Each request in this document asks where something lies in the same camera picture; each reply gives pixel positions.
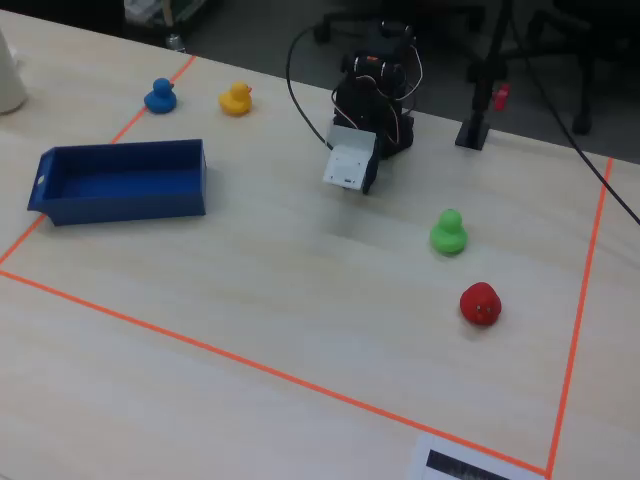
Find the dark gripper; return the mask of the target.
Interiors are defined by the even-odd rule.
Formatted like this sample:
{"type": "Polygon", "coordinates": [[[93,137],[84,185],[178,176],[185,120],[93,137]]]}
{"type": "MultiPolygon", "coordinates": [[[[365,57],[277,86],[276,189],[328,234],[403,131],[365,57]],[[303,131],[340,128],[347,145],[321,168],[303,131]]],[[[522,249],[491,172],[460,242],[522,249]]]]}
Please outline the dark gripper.
{"type": "Polygon", "coordinates": [[[378,167],[381,159],[381,141],[376,139],[373,146],[372,155],[367,163],[364,179],[362,183],[362,194],[368,195],[371,186],[376,180],[378,167]]]}

